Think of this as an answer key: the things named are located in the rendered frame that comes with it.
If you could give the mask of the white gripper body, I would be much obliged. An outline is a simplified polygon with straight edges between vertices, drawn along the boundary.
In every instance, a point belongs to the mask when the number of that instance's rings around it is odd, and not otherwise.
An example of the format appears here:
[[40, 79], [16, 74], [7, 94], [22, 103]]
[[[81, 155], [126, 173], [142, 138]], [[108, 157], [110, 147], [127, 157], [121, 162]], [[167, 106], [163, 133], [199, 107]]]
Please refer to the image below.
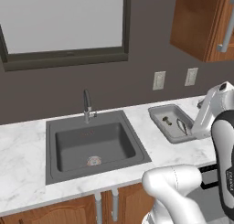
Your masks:
[[223, 111], [223, 95], [221, 91], [219, 89], [209, 90], [194, 121], [191, 129], [192, 135], [197, 139], [209, 137], [212, 123]]

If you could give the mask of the grey dishwasher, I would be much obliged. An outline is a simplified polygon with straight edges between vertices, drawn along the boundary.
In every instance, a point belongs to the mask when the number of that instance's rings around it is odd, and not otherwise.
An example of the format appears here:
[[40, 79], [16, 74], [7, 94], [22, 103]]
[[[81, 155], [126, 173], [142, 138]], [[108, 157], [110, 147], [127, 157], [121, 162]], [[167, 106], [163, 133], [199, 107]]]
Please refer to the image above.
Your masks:
[[[205, 184], [218, 181], [217, 170], [201, 174]], [[203, 190], [201, 187], [191, 192], [188, 197], [194, 199], [206, 219], [207, 224], [229, 224], [229, 218], [225, 215], [219, 199], [218, 187]]]

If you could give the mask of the wooden base cupboard door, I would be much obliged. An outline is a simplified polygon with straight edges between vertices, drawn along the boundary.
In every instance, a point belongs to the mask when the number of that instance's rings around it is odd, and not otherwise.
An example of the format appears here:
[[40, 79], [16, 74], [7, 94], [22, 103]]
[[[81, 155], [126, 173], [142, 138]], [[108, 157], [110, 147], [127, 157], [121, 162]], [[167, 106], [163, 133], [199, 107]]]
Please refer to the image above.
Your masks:
[[96, 224], [94, 196], [0, 217], [0, 224]]
[[112, 220], [112, 192], [101, 193], [102, 224], [142, 224], [143, 218], [151, 210], [154, 199], [141, 183], [119, 187], [118, 220]]

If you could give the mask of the dark grey sink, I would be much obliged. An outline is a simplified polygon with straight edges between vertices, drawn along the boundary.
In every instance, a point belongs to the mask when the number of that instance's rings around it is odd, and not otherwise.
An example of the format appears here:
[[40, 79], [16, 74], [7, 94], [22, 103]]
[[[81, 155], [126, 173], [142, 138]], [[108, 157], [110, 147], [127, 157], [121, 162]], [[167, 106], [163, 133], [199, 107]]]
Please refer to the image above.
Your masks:
[[150, 161], [123, 111], [46, 122], [48, 185]]

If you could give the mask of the black and steel tap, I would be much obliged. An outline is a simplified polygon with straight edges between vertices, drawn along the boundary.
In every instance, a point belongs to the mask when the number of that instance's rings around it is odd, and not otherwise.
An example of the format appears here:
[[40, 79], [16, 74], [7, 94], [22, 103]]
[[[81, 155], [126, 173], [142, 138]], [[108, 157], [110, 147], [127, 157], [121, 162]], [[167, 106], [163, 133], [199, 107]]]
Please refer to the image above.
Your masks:
[[97, 113], [92, 111], [90, 93], [87, 89], [83, 91], [83, 100], [84, 100], [84, 121], [85, 123], [89, 123], [91, 118], [97, 116]]

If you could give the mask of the dark framed window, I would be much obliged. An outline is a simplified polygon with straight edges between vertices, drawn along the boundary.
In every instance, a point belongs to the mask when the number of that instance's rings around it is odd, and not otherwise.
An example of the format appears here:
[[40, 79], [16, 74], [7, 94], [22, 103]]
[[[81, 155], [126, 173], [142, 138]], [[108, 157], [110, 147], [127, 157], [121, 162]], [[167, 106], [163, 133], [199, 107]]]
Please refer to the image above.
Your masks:
[[6, 71], [126, 61], [131, 0], [0, 0]]

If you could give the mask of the white wall outlet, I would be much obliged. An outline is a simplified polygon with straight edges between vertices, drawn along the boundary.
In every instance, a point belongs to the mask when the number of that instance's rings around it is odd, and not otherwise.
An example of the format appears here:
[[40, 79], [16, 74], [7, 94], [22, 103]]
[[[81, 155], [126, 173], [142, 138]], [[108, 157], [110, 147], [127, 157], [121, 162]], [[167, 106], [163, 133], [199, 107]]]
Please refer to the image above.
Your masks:
[[165, 85], [165, 72], [158, 71], [154, 74], [153, 90], [162, 90]]
[[196, 83], [198, 68], [190, 68], [186, 74], [186, 86], [193, 86]]

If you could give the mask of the wooden wall cupboard door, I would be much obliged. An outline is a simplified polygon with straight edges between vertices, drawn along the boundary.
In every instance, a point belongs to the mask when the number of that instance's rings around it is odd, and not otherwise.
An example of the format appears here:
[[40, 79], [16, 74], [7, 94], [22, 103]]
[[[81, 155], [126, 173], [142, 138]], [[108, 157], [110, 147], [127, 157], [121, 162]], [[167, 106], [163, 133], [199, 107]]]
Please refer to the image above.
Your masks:
[[234, 29], [232, 31], [227, 52], [222, 53], [217, 50], [218, 44], [223, 42], [226, 34], [231, 11], [232, 5], [229, 3], [229, 0], [218, 0], [218, 6], [207, 47], [206, 62], [234, 60]]

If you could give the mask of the wooden wall cupboard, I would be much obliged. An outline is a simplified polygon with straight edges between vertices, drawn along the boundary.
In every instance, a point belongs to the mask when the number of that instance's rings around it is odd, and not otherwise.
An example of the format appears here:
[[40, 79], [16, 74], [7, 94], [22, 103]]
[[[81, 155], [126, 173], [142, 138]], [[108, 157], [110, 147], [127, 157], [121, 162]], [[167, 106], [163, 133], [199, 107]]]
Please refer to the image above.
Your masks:
[[218, 0], [176, 0], [170, 43], [206, 62]]

